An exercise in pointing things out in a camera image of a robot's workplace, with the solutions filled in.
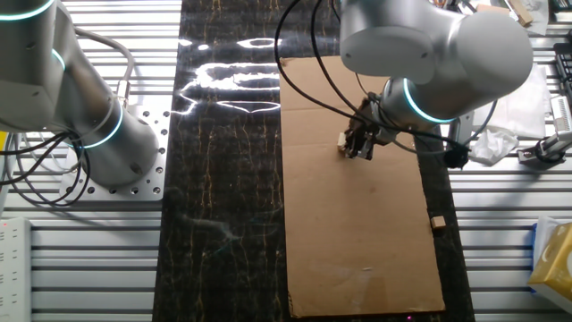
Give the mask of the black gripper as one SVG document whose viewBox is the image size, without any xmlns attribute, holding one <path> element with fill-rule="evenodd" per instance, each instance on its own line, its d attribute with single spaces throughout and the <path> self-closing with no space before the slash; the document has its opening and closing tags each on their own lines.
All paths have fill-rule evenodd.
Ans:
<svg viewBox="0 0 572 322">
<path fill-rule="evenodd" d="M 373 158 L 374 142 L 384 142 L 385 129 L 379 125 L 374 115 L 378 105 L 365 97 L 357 108 L 357 117 L 364 121 L 350 120 L 344 132 L 344 151 L 347 155 L 355 155 L 366 160 Z"/>
</svg>

